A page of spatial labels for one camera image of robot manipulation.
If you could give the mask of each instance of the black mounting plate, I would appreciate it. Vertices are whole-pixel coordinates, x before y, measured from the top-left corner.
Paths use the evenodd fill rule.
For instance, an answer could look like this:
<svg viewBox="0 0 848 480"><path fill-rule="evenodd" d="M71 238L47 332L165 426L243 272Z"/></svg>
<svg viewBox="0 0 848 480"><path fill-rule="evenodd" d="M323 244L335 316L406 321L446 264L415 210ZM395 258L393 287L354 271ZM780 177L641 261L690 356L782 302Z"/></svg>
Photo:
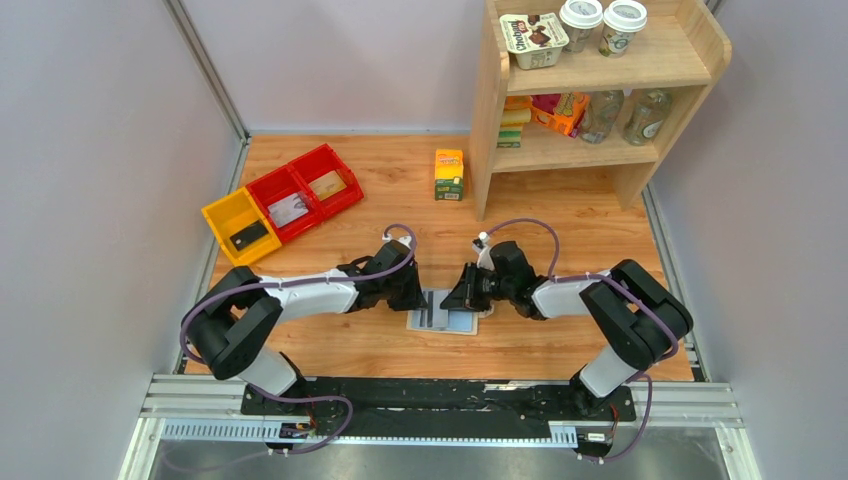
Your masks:
<svg viewBox="0 0 848 480"><path fill-rule="evenodd" d="M612 421L609 405L586 417L570 407L567 384L512 388L508 380L317 377L299 380L285 396L342 395L354 405L345 435L440 438L549 438L549 421ZM630 389L610 396L619 421L636 420ZM244 415L306 415L311 409L319 434L334 431L346 415L340 402L283 404L251 387L242 398Z"/></svg>

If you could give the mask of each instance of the plastic bottle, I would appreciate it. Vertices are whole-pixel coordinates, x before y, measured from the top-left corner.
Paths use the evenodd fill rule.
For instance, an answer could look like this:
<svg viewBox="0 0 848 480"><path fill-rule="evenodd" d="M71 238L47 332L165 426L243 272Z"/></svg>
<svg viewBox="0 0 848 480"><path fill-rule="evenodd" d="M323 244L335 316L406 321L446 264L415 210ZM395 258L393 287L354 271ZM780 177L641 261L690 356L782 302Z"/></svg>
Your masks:
<svg viewBox="0 0 848 480"><path fill-rule="evenodd" d="M583 122L580 123L580 138L591 144L606 140L624 106L624 92L602 90L592 93Z"/></svg>
<svg viewBox="0 0 848 480"><path fill-rule="evenodd" d="M671 94L660 88L642 93L624 126L624 140L637 146L653 140L671 111L671 102Z"/></svg>

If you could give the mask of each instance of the snack package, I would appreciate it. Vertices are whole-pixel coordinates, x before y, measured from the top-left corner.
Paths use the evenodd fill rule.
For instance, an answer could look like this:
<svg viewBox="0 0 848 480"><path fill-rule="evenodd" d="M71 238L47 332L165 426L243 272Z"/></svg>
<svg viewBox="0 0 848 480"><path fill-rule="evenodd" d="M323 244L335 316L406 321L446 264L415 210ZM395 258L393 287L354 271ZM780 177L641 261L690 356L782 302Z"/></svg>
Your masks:
<svg viewBox="0 0 848 480"><path fill-rule="evenodd" d="M533 121L549 129L567 135L577 136L577 126L583 120L583 112L589 105L589 95L580 92L550 93L533 95Z"/></svg>
<svg viewBox="0 0 848 480"><path fill-rule="evenodd" d="M506 97L504 110L523 110L530 108L531 105L533 105L533 98L530 95L516 95Z"/></svg>

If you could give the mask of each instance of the juice box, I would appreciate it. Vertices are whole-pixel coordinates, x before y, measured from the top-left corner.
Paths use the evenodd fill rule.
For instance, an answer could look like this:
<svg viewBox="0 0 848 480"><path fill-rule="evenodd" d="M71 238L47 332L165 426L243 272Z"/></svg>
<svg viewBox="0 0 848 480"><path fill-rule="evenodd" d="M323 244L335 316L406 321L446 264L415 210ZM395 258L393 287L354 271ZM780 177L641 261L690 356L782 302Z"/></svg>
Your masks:
<svg viewBox="0 0 848 480"><path fill-rule="evenodd" d="M462 200L462 150L436 150L436 200Z"/></svg>
<svg viewBox="0 0 848 480"><path fill-rule="evenodd" d="M530 110L533 112L534 122L574 138L587 105L589 96L585 93L550 93L533 95L533 106Z"/></svg>

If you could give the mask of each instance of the storage bin compartment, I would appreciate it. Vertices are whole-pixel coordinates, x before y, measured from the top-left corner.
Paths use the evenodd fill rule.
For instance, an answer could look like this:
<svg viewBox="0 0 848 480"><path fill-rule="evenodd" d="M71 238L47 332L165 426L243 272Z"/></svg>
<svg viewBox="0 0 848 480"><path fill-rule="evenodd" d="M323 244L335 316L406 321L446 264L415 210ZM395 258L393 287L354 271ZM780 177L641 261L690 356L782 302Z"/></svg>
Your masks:
<svg viewBox="0 0 848 480"><path fill-rule="evenodd" d="M320 224L326 216L318 198L290 165L247 184L247 190L281 243Z"/></svg>
<svg viewBox="0 0 848 480"><path fill-rule="evenodd" d="M203 207L202 212L233 265L250 265L280 248L280 240L245 188Z"/></svg>
<svg viewBox="0 0 848 480"><path fill-rule="evenodd" d="M353 172L327 144L292 160L289 165L310 187L315 198L321 198L321 207L328 218L362 200L365 196ZM332 175L332 172L338 174L338 178L344 182L344 187L327 195L332 191L328 191L327 188L333 187L333 184L338 182L338 178Z"/></svg>

